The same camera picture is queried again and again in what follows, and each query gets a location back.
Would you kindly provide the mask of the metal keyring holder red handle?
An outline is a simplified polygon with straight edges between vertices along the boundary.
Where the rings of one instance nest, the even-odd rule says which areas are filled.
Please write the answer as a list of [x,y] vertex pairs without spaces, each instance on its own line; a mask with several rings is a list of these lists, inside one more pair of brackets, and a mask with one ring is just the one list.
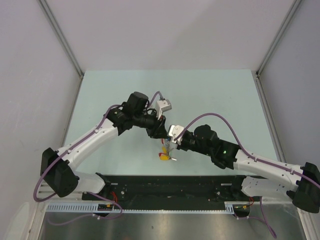
[[176,144],[172,143],[171,141],[167,141],[167,138],[160,139],[162,147],[166,147],[167,154],[170,156],[171,152],[176,149]]

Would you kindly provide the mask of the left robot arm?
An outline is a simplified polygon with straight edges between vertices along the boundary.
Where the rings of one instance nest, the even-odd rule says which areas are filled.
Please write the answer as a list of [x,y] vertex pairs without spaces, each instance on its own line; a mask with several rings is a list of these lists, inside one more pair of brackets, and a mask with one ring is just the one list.
[[111,188],[102,175],[77,172],[77,168],[107,141],[132,127],[145,129],[152,139],[167,139],[166,117],[163,114],[170,111],[172,105],[163,96],[151,106],[154,102],[154,99],[135,91],[127,101],[110,106],[102,120],[74,142],[57,150],[47,148],[42,153],[40,179],[33,192],[34,199],[40,201],[37,194],[42,182],[46,182],[53,194],[60,198],[80,191],[91,192],[100,200],[107,199]]

